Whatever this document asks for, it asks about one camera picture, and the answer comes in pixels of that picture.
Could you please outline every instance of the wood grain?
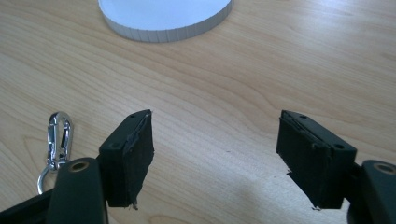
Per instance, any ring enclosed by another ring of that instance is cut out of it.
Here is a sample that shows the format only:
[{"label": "wood grain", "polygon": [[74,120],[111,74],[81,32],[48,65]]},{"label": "wood grain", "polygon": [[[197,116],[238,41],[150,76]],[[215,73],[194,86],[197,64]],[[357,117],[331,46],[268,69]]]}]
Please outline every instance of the wood grain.
[{"label": "wood grain", "polygon": [[77,159],[149,108],[140,209],[109,209],[111,223],[346,223],[347,202],[314,211],[286,176],[278,117],[304,113],[357,162],[395,163],[395,12],[393,0],[235,1],[203,35],[144,44],[114,34],[93,0],[1,1],[0,210],[36,195],[51,113],[72,117]]}]

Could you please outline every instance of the metal clip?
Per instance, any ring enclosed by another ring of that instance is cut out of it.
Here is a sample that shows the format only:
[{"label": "metal clip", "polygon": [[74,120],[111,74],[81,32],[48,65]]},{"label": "metal clip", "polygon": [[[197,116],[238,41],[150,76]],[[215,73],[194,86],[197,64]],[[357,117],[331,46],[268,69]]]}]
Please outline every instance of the metal clip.
[{"label": "metal clip", "polygon": [[[64,125],[62,141],[58,139],[58,125],[61,122]],[[70,150],[73,139],[73,124],[70,117],[64,112],[57,112],[49,117],[48,127],[48,156],[47,166],[41,172],[37,180],[38,194],[43,193],[44,177],[48,172],[56,173],[59,168],[70,159]]]}]

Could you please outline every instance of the black plastic part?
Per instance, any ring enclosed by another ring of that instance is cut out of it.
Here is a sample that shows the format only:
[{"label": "black plastic part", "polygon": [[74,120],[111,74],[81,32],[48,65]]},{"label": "black plastic part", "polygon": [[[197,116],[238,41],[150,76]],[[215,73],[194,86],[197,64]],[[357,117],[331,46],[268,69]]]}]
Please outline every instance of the black plastic part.
[{"label": "black plastic part", "polygon": [[153,157],[151,111],[128,116],[99,148],[97,160],[108,206],[137,203]]},{"label": "black plastic part", "polygon": [[0,213],[0,223],[22,224],[46,222],[52,190],[37,195]]},{"label": "black plastic part", "polygon": [[276,152],[315,207],[340,208],[357,150],[311,118],[282,111]]},{"label": "black plastic part", "polygon": [[396,166],[365,161],[361,169],[361,191],[374,224],[396,224]]},{"label": "black plastic part", "polygon": [[348,224],[373,224],[369,210],[361,210],[356,204],[349,206],[346,220]]},{"label": "black plastic part", "polygon": [[58,172],[46,223],[108,223],[101,186],[96,159],[82,158],[66,163]]}]

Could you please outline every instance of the white roll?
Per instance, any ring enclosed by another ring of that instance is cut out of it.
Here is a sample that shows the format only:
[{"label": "white roll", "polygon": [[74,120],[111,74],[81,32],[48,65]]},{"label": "white roll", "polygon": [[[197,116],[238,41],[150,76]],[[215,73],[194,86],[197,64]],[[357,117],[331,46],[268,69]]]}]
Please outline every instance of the white roll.
[{"label": "white roll", "polygon": [[233,0],[98,0],[105,20],[126,38],[162,43],[200,35],[220,24]]}]

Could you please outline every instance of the wooden table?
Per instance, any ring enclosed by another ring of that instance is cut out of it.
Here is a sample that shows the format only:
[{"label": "wooden table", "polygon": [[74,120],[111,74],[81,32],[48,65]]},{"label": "wooden table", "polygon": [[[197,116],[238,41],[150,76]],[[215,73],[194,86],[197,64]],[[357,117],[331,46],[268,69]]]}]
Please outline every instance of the wooden table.
[{"label": "wooden table", "polygon": [[58,110],[75,124],[72,159],[153,111],[139,210],[110,208],[110,223],[346,223],[347,202],[315,211],[286,176],[282,109],[341,136],[357,163],[396,162],[394,0],[235,0],[220,26],[166,44],[114,34],[94,0],[3,0],[0,78],[0,210],[36,195]]}]

